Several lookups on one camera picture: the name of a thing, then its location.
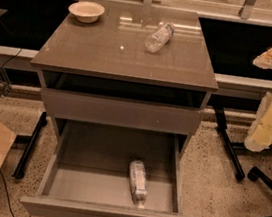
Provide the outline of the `blue labelled plastic bottle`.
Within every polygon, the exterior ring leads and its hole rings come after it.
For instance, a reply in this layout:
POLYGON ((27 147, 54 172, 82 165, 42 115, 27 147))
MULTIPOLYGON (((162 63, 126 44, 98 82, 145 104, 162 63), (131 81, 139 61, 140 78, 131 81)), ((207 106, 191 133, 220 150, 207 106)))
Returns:
POLYGON ((129 165, 129 180, 132 200, 138 207, 145 205, 145 199, 147 198, 147 182, 146 182, 146 169, 144 162, 140 160, 132 161, 129 165))

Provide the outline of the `clear plastic bottle on counter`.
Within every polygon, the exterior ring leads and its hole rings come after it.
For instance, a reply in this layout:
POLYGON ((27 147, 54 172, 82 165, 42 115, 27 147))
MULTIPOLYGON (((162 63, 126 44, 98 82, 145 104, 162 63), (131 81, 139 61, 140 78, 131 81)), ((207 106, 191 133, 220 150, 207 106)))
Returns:
POLYGON ((144 44, 150 53, 158 52, 174 35, 174 25, 171 22, 162 24, 157 31, 146 37, 144 44))

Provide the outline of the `grey drawer cabinet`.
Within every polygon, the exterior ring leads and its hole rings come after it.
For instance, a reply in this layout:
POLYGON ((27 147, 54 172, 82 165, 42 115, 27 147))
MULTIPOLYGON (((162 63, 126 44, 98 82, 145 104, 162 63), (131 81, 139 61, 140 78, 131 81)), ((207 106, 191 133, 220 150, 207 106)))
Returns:
MULTIPOLYGON (((91 24, 68 15, 34 57, 42 89, 202 113, 218 86, 197 14, 102 4, 104 15, 91 24), (158 52, 148 52, 146 37, 166 22, 174 25, 174 35, 158 52)), ((170 134, 181 148, 192 137, 170 134)))

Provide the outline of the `open grey bottom drawer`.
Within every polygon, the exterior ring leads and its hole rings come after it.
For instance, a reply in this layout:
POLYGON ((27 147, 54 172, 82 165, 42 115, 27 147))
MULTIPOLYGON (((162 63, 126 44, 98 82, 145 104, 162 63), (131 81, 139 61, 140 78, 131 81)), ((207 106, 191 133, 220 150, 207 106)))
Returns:
POLYGON ((68 121, 33 197, 21 203, 42 217, 185 217, 181 169, 170 133, 68 121), (129 163, 146 167, 147 197, 138 208, 130 193, 129 163))

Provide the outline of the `closed grey upper drawer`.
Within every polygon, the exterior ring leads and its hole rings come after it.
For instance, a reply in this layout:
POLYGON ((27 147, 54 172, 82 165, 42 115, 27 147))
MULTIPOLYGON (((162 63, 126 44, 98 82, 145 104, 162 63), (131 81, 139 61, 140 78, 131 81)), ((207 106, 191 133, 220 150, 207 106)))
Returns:
POLYGON ((195 134, 201 111, 148 103, 108 99, 58 89, 42 89, 42 100, 49 115, 149 131, 195 134))

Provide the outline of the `cream ceramic bowl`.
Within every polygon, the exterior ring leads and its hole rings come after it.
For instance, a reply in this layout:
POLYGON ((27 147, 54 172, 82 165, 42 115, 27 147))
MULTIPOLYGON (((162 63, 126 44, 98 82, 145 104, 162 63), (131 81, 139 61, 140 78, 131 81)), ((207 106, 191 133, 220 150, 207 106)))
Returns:
POLYGON ((99 3, 93 2, 76 2, 68 7, 68 10, 73 14, 78 21, 84 23, 94 23, 104 14, 104 7, 99 3))

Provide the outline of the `black left table leg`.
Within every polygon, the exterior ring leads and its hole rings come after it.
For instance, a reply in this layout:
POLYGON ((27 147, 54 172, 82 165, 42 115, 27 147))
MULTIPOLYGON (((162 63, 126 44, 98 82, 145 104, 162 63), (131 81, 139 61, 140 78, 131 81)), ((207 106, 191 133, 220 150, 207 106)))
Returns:
POLYGON ((13 178, 16 180, 20 180, 25 176, 25 169, 26 169, 26 164, 30 159, 30 156, 32 155, 33 148, 36 144, 36 141, 38 140, 40 131, 43 127, 47 125, 47 115, 46 112, 42 112, 40 115, 39 120, 37 121, 37 125, 33 130, 33 133, 30 134, 29 136, 22 135, 22 136, 17 136, 15 139, 15 143, 20 145, 20 144, 25 144, 25 148, 23 151, 23 154, 21 154, 21 158, 18 161, 18 165, 14 170, 14 173, 12 175, 13 178))

